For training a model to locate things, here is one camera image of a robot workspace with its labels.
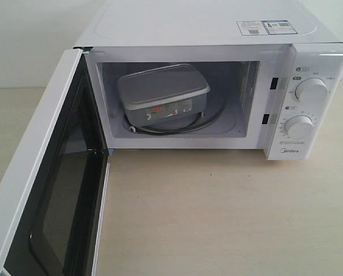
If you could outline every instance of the timer knob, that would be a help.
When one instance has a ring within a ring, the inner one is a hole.
[[[316,103],[326,99],[329,91],[325,82],[318,78],[306,79],[296,89],[296,98],[301,102]]]
[[[314,125],[309,117],[304,115],[299,115],[290,118],[284,126],[285,132],[290,138],[295,140],[302,140],[309,137],[313,130]]]

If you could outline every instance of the rectangular container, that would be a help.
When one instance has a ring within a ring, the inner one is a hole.
[[[123,76],[118,91],[129,122],[143,127],[202,112],[210,87],[193,66],[178,64]]]

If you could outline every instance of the open door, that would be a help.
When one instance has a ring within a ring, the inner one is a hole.
[[[107,157],[82,50],[65,51],[0,184],[0,272],[91,275]]]

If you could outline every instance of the label sticker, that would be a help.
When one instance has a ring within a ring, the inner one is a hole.
[[[261,21],[237,21],[243,36],[267,36],[268,31]]]
[[[179,102],[167,103],[166,105],[154,106],[146,109],[147,120],[160,119],[170,116],[175,116],[180,113],[189,112],[192,110],[192,99],[185,99]]]
[[[295,35],[297,31],[288,20],[264,20],[262,21],[270,35]]]

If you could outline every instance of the midea logo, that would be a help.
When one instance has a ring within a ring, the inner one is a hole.
[[[296,150],[296,149],[289,149],[289,148],[282,148],[281,150],[280,150],[280,152],[282,153],[282,154],[293,154],[293,153],[298,153],[299,151],[298,150]]]

